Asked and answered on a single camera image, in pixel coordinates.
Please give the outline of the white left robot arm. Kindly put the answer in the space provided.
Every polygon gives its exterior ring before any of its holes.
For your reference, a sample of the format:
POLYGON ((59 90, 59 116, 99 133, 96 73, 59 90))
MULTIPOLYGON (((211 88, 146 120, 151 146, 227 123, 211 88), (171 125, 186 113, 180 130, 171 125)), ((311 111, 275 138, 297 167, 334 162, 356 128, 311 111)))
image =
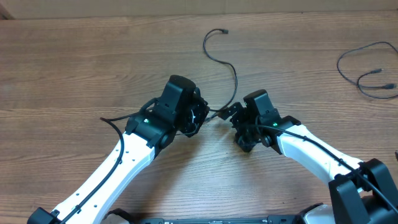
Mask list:
POLYGON ((27 224, 101 223, 113 203, 135 178, 170 145, 177 132, 192 137, 209 107, 191 80, 172 75, 158 98, 127 115, 119 142, 83 185, 51 212, 39 207, 27 224))

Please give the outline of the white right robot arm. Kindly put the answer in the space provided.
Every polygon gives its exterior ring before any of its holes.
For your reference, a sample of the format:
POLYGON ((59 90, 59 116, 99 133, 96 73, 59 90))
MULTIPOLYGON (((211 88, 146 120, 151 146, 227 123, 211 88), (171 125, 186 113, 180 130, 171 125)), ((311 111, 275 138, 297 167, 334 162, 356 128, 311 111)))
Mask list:
POLYGON ((397 187, 387 166, 351 157, 312 134, 299 120, 281 117, 265 90, 218 112, 236 129, 235 142, 249 152, 256 144, 295 160, 320 179, 331 205, 318 203, 296 215, 268 216, 268 223, 397 223, 397 187))

